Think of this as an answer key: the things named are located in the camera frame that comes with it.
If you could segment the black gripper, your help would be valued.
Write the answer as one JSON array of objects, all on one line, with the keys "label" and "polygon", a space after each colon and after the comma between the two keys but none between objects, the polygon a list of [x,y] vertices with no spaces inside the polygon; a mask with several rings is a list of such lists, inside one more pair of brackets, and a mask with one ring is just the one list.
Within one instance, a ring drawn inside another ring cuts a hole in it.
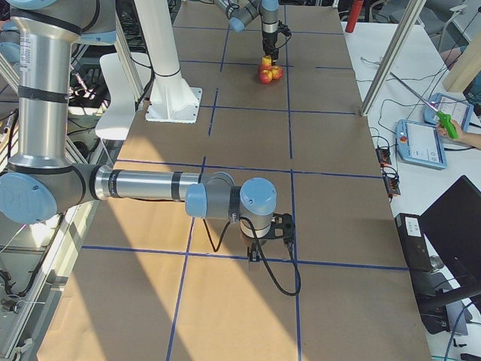
[{"label": "black gripper", "polygon": [[[256,236],[260,245],[268,241],[283,240],[286,247],[295,243],[295,223],[291,214],[273,213],[268,230],[256,230]],[[247,247],[249,262],[260,262],[259,248],[255,244]]]},{"label": "black gripper", "polygon": [[262,48],[266,56],[271,56],[272,63],[276,63],[279,58],[277,39],[280,33],[286,37],[286,41],[290,39],[290,29],[281,21],[262,23]]}]

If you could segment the person hand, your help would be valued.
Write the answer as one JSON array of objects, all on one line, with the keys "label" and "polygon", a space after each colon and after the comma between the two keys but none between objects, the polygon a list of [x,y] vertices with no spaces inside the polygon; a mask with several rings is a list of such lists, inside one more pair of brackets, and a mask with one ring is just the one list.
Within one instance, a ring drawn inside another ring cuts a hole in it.
[{"label": "person hand", "polygon": [[[457,138],[452,138],[454,141],[461,141],[463,139],[463,129],[455,120],[450,120],[450,123],[454,127],[457,133]],[[437,123],[437,133],[445,138],[450,138],[449,133],[447,132],[446,128],[442,127],[441,123]]]}]

